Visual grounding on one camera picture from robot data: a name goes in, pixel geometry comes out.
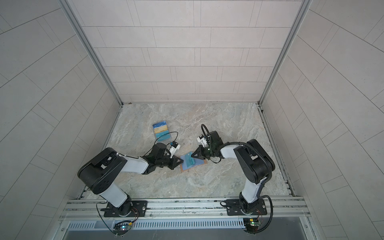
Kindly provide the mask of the teal VIP chip card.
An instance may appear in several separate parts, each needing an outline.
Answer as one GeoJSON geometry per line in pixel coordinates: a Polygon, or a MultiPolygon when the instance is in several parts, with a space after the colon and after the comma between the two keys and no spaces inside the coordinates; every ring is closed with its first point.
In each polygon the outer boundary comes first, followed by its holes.
{"type": "Polygon", "coordinates": [[[183,155],[183,169],[188,170],[189,168],[192,168],[196,165],[196,161],[194,158],[191,157],[192,152],[189,152],[185,155],[183,155]]]}

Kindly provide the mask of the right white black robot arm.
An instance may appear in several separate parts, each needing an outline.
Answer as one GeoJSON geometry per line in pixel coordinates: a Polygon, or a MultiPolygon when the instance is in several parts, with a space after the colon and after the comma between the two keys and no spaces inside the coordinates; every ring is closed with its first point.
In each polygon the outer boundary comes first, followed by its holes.
{"type": "Polygon", "coordinates": [[[265,183],[272,178],[276,169],[274,161],[255,139],[248,142],[227,142],[220,146],[199,145],[191,157],[201,160],[211,158],[237,159],[246,176],[244,189],[240,193],[240,206],[244,212],[252,212],[261,198],[265,183]]]}

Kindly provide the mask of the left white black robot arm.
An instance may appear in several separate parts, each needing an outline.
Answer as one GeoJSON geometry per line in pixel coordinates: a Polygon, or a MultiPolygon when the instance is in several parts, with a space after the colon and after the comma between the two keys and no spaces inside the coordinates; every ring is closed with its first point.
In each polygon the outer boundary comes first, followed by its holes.
{"type": "Polygon", "coordinates": [[[130,157],[113,148],[106,148],[84,164],[77,175],[93,194],[102,196],[113,207],[121,209],[128,207],[130,202],[130,196],[115,184],[121,172],[148,175],[156,168],[174,170],[183,162],[163,143],[154,144],[149,153],[141,157],[130,157]]]}

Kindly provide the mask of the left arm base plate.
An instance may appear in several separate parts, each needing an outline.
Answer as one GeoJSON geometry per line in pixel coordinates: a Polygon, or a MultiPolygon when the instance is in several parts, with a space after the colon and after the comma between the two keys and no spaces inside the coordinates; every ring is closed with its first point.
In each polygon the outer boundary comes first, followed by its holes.
{"type": "Polygon", "coordinates": [[[125,218],[125,217],[144,217],[147,210],[147,201],[128,201],[119,208],[114,207],[111,203],[106,208],[100,209],[106,218],[125,218]]]}

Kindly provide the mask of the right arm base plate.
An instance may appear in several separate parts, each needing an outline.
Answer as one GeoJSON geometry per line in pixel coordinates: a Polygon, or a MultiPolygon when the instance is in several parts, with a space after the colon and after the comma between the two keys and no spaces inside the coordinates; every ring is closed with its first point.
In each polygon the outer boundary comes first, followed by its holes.
{"type": "Polygon", "coordinates": [[[228,199],[221,201],[221,206],[227,209],[228,216],[264,216],[268,214],[266,204],[262,199],[258,199],[251,204],[245,200],[228,199]]]}

